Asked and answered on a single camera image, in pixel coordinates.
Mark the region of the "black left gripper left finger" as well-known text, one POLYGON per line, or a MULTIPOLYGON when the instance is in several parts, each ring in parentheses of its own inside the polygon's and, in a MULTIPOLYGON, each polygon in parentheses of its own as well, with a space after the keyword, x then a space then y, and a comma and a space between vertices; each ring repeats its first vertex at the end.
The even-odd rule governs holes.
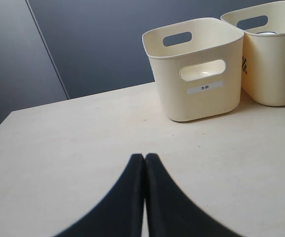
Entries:
POLYGON ((87 214, 58 237, 140 237, 144 215, 145 160, 132 154, 117 182, 87 214))

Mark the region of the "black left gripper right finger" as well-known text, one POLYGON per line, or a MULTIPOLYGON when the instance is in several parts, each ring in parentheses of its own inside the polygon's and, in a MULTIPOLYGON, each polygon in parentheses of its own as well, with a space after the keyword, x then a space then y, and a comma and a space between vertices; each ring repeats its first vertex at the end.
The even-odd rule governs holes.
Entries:
POLYGON ((145 157, 146 209, 151 237, 238 237, 195 203, 174 182, 160 157, 145 157))

